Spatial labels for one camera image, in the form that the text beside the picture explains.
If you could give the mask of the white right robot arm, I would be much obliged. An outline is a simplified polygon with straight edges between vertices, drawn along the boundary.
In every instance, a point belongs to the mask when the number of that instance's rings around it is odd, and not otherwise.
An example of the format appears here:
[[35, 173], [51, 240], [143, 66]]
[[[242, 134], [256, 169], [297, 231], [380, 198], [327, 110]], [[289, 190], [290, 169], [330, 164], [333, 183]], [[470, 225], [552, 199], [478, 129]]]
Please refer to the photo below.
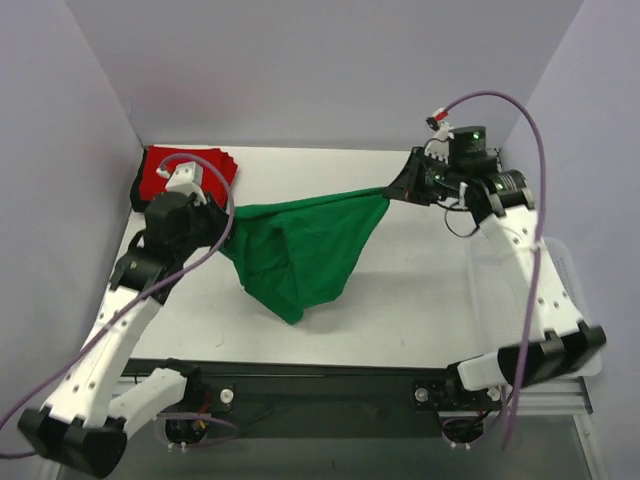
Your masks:
[[456, 147], [431, 139], [411, 150], [383, 195], [420, 206], [449, 201], [450, 210], [470, 213], [508, 283], [511, 321], [522, 325], [518, 342], [454, 364], [454, 376], [442, 386], [448, 404], [465, 408], [490, 387], [518, 390], [601, 371], [604, 329], [586, 322], [558, 272], [542, 237], [543, 203], [521, 172], [501, 170], [479, 143]]

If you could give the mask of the white plastic basket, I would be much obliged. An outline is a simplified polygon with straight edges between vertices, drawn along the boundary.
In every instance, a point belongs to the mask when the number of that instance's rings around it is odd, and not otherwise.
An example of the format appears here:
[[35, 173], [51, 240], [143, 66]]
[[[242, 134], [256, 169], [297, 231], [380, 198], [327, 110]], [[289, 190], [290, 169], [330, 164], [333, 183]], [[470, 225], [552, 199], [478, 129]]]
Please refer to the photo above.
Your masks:
[[[465, 247], [467, 278], [474, 320], [474, 350], [470, 358], [518, 344], [522, 339], [529, 289], [512, 286], [514, 269], [493, 252], [482, 235]], [[558, 240], [545, 240], [529, 342], [540, 342], [547, 333], [558, 336], [578, 331], [589, 315], [571, 256]]]

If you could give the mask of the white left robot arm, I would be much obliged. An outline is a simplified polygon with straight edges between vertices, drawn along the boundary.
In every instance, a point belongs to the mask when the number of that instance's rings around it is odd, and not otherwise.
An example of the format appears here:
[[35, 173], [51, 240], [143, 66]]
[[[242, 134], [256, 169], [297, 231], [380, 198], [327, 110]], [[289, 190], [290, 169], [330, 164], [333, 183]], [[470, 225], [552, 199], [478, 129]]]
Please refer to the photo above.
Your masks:
[[18, 429], [35, 452], [97, 479], [110, 475], [129, 439], [165, 409], [199, 408], [206, 389], [199, 368], [168, 359], [120, 399], [113, 396], [133, 350], [175, 285], [207, 260], [232, 231], [235, 207], [211, 197], [163, 193], [144, 212], [144, 227], [117, 260], [94, 326], [60, 384], [39, 408], [27, 408]]

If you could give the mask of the folded red t shirt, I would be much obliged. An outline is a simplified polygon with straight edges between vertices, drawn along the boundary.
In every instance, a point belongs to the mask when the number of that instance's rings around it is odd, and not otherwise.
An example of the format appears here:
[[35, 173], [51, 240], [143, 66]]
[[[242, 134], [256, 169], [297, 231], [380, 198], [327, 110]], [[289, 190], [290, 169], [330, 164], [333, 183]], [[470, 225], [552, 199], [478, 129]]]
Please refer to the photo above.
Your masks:
[[[174, 154], [192, 154], [197, 155], [208, 162], [210, 162], [225, 178], [225, 181], [233, 186], [238, 165], [229, 153], [213, 147], [205, 148], [186, 148], [175, 146], [159, 146], [153, 145], [148, 149], [148, 180], [146, 181], [146, 192], [149, 194], [149, 200], [151, 201], [154, 196], [165, 191], [166, 180], [159, 177], [156, 174], [156, 170], [159, 168], [160, 163], [166, 157]], [[173, 159], [169, 160], [165, 164], [165, 169], [170, 173], [180, 163], [186, 163], [189, 160], [186, 159]], [[218, 178], [210, 172], [208, 169], [203, 168], [202, 186], [204, 192], [209, 192], [213, 195], [216, 202], [219, 205], [226, 204], [227, 192], [218, 180]]]

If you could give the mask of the green t shirt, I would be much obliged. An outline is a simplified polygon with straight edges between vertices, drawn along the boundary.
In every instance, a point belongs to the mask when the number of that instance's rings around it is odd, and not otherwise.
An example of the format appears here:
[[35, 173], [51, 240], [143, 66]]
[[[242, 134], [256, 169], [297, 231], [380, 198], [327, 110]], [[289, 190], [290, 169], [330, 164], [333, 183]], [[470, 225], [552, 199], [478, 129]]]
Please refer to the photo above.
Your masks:
[[245, 292], [289, 325], [344, 291], [388, 211], [381, 187], [236, 210], [220, 252]]

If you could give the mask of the folded black t shirt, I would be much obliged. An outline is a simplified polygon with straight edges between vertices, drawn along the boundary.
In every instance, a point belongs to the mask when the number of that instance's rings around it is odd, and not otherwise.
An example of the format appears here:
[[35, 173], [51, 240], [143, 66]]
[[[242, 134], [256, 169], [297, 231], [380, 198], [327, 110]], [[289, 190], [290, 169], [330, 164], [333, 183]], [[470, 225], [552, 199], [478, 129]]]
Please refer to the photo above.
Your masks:
[[149, 194], [146, 192], [146, 181], [148, 180], [149, 173], [147, 164], [148, 149], [145, 148], [129, 192], [131, 209], [135, 213], [143, 213], [150, 203]]

